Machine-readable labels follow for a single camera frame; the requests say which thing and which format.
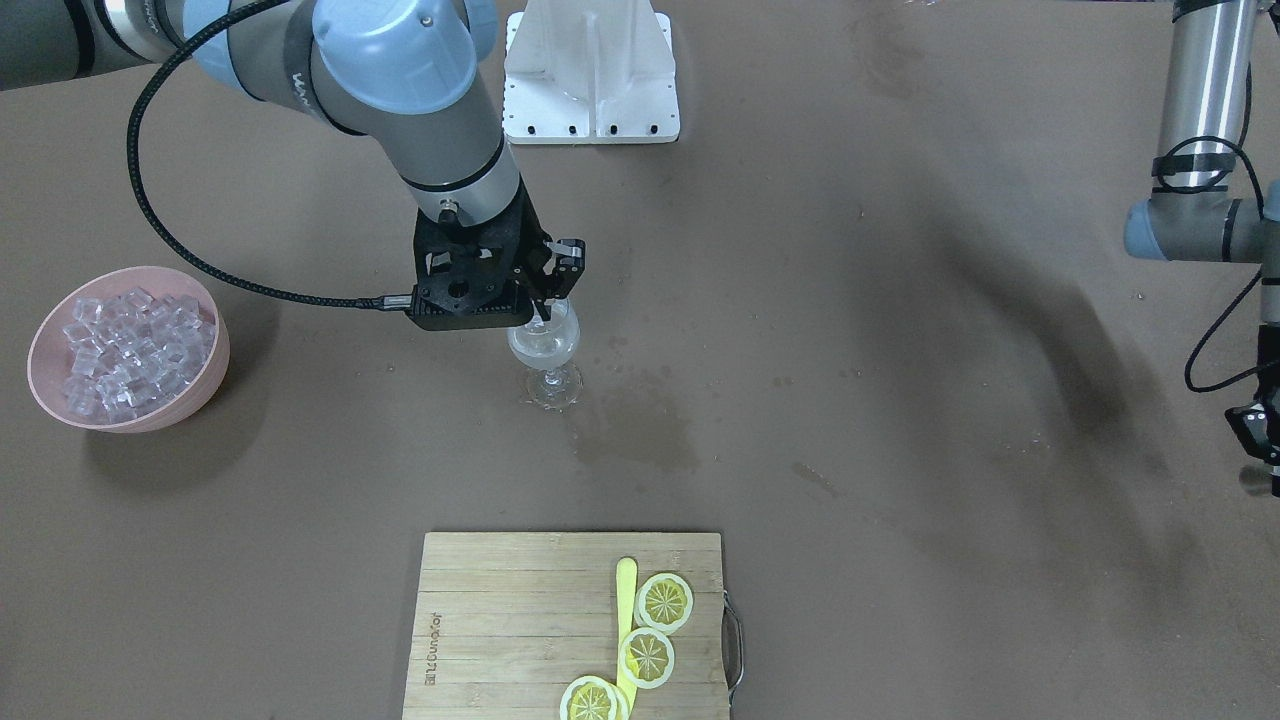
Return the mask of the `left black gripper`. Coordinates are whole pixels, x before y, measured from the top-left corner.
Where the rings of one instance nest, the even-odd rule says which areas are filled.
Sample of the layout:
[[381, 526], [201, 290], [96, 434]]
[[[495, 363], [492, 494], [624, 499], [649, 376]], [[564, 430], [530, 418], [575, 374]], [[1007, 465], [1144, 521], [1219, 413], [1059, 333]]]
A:
[[1277, 441], [1268, 434], [1268, 411], [1277, 411], [1279, 401], [1279, 325], [1265, 323], [1257, 334], [1257, 389], [1254, 402], [1229, 407], [1226, 421], [1243, 451], [1268, 465], [1279, 465]]

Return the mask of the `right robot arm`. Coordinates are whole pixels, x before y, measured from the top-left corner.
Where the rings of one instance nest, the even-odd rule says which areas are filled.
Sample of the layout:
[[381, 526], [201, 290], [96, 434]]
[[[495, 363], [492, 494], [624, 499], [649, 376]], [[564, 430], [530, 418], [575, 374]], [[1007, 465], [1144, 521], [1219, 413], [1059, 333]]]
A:
[[[156, 64], [125, 129], [143, 218], [192, 266], [253, 293], [401, 311], [425, 331], [544, 324], [585, 270], [579, 240], [544, 232], [479, 64], [492, 1], [5, 1], [5, 90]], [[411, 292], [338, 299], [253, 283], [188, 250], [159, 219], [140, 169], [141, 122], [192, 60], [260, 102], [374, 138], [417, 205]]]

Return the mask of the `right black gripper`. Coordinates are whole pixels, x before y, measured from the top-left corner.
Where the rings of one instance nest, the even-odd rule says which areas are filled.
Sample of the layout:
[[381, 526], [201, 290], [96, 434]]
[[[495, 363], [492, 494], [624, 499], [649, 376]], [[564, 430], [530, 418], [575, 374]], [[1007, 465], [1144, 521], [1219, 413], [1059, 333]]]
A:
[[416, 283], [404, 314], [424, 331], [520, 327], [550, 320], [585, 272], [582, 240], [549, 240], [529, 192], [520, 190], [497, 217], [462, 225], [456, 214], [413, 228]]

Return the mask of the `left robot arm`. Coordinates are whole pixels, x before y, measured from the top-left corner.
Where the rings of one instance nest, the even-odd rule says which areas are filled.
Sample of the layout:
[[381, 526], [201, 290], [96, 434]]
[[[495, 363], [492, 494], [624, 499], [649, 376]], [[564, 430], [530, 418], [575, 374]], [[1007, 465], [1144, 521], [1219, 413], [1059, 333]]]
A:
[[1277, 187], [1245, 155], [1254, 24], [1275, 1], [1176, 1], [1151, 195], [1126, 217], [1133, 258], [1257, 266], [1261, 292], [1252, 400], [1225, 418], [1244, 451], [1277, 466]]

